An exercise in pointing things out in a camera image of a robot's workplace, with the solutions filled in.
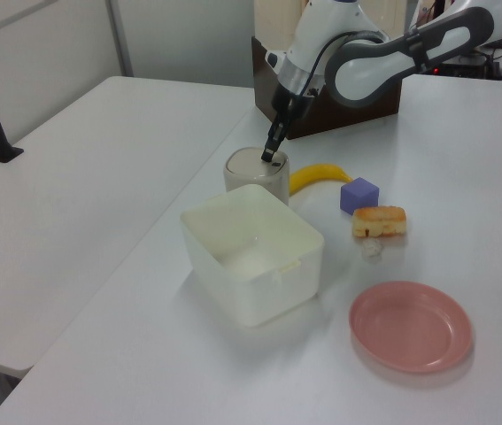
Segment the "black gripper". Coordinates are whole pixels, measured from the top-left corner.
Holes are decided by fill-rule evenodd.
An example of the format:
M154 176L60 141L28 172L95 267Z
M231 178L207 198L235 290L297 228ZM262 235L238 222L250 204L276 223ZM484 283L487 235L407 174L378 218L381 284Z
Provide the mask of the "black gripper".
M302 119L320 94L319 89L307 89L302 95L291 92L281 84L276 86L271 105L275 119L268 130L262 161L272 161L283 140L294 138L295 122Z

